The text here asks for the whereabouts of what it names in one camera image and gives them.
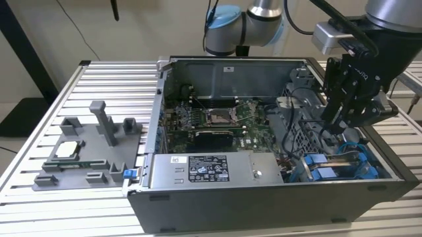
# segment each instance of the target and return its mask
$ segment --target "blue latch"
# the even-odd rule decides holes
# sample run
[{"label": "blue latch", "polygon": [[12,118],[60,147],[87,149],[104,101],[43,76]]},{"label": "blue latch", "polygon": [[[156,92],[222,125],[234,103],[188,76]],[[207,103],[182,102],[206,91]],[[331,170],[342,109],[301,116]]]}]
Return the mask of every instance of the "blue latch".
[{"label": "blue latch", "polygon": [[138,170],[136,169],[127,169],[123,172],[124,179],[135,179],[138,177]]}]

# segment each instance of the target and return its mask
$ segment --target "barcode sticker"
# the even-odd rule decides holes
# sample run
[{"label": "barcode sticker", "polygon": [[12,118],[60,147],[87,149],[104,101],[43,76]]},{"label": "barcode sticker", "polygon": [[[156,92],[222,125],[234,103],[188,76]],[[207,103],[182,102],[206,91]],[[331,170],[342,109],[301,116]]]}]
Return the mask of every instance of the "barcode sticker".
[{"label": "barcode sticker", "polygon": [[187,157],[171,157],[171,163],[187,163]]}]

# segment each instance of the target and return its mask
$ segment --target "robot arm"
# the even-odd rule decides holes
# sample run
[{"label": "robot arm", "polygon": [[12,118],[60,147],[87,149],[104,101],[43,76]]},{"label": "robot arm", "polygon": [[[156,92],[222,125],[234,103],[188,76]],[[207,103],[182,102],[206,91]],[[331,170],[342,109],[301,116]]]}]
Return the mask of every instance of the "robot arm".
[{"label": "robot arm", "polygon": [[326,67],[321,118],[331,134],[345,130],[342,121],[349,127],[366,126],[398,114],[386,93],[422,48],[422,1],[369,0],[366,11],[349,20],[377,46],[377,56],[335,19],[318,23],[313,36],[325,54],[349,52],[342,59],[329,58]]}]

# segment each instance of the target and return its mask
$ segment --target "white wall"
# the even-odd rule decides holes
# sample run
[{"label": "white wall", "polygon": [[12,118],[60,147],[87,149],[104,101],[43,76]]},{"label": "white wall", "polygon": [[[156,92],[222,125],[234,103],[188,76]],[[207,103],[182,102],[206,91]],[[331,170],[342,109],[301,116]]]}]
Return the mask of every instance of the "white wall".
[{"label": "white wall", "polygon": [[[207,0],[119,0],[116,22],[108,0],[60,0],[102,60],[156,60],[203,55]],[[251,0],[222,0],[247,8]],[[95,60],[55,0],[9,0],[9,6],[51,77],[63,86],[82,60]],[[270,56],[254,47],[251,56]]]},{"label": "white wall", "polygon": [[0,32],[0,103],[19,102],[25,97],[42,97],[42,93]]}]

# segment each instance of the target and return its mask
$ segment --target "metal slotted table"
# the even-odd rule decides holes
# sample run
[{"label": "metal slotted table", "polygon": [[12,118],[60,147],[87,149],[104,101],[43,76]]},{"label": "metal slotted table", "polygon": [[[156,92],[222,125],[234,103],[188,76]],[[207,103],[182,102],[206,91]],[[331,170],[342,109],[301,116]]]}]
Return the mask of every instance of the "metal slotted table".
[{"label": "metal slotted table", "polygon": [[[138,236],[144,235],[122,188],[35,192],[42,169],[66,116],[98,123],[92,100],[104,100],[115,122],[135,117],[143,124],[136,164],[143,163],[144,142],[156,92],[155,62],[92,62],[79,66],[55,104],[0,178],[0,235],[4,236]],[[401,114],[378,123],[375,130],[422,180],[422,128]],[[190,234],[191,237],[251,236],[422,236],[422,185],[397,202],[373,207],[349,224],[267,230]]]}]

